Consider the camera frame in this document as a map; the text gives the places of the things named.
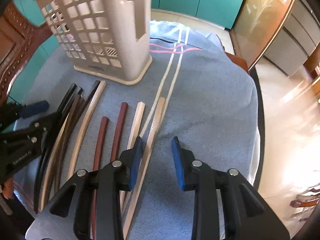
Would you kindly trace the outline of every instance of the carved wood trim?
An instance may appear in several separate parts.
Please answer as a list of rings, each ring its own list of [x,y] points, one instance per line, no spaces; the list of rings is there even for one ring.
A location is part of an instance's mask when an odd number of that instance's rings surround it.
[[[36,49],[52,35],[46,22],[40,26],[33,25],[19,12],[13,2],[8,4],[3,17],[24,39],[0,65],[0,105],[7,101],[15,79]]]

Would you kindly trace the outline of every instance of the metal rivet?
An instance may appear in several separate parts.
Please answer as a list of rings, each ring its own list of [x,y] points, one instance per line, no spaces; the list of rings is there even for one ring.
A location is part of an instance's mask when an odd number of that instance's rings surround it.
[[[237,176],[239,174],[239,171],[237,169],[230,169],[229,173],[231,176]]]
[[[112,166],[114,166],[114,167],[120,167],[122,165],[122,162],[121,161],[114,161],[113,163],[112,163]]]
[[[85,170],[79,170],[79,171],[77,171],[77,175],[79,176],[79,177],[82,177],[82,176],[84,176],[86,174],[86,171]]]
[[[195,160],[192,162],[192,166],[194,166],[194,167],[200,167],[201,165],[202,165],[201,161]]]

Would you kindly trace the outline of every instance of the tile floor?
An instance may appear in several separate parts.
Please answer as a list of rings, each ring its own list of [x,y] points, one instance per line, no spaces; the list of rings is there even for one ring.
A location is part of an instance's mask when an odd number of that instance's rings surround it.
[[[234,54],[229,32],[220,26],[159,11],[152,11],[151,18],[180,22],[192,29],[216,33],[226,51]],[[289,204],[296,194],[320,183],[320,106],[310,89],[311,80],[304,68],[288,78],[263,57],[256,69],[266,128],[259,193],[293,237],[304,222],[290,218],[302,208],[292,208]]]
[[[233,46],[230,39],[229,32],[224,30],[221,26],[211,24],[209,22],[196,19],[189,16],[183,16],[180,14],[174,14],[169,12],[162,12],[158,10],[151,11],[151,19],[158,20],[158,21],[168,21],[168,22],[179,22],[184,24],[185,26],[190,27],[194,30],[200,30],[205,32],[215,33],[221,39],[221,42],[226,50],[226,52],[233,54]]]

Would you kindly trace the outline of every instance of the pink stripe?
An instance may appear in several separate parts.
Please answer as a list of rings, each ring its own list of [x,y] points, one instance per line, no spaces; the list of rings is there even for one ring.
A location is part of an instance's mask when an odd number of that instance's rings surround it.
[[[167,47],[160,46],[160,45],[154,44],[154,43],[150,43],[149,45],[150,45],[150,46],[156,46],[156,47],[163,48],[163,49],[171,49],[171,50],[174,50],[174,49],[177,49],[177,48],[180,48],[180,47],[184,46],[185,44],[182,44],[182,43],[181,43],[181,44],[179,44],[179,45],[177,45],[177,46],[175,46],[175,47],[173,47],[173,48],[167,48]]]
[[[191,51],[191,50],[202,50],[202,49],[199,49],[199,48],[189,48],[189,49],[185,49],[184,51],[167,51],[167,50],[153,50],[151,49],[150,52],[153,52],[153,53],[169,53],[169,54],[183,54],[187,51]]]

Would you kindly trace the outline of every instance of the beige plastic basket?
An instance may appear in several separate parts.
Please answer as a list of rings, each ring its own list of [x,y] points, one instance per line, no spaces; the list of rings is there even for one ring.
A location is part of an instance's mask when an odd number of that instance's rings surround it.
[[[36,0],[74,68],[125,85],[152,62],[151,0]]]

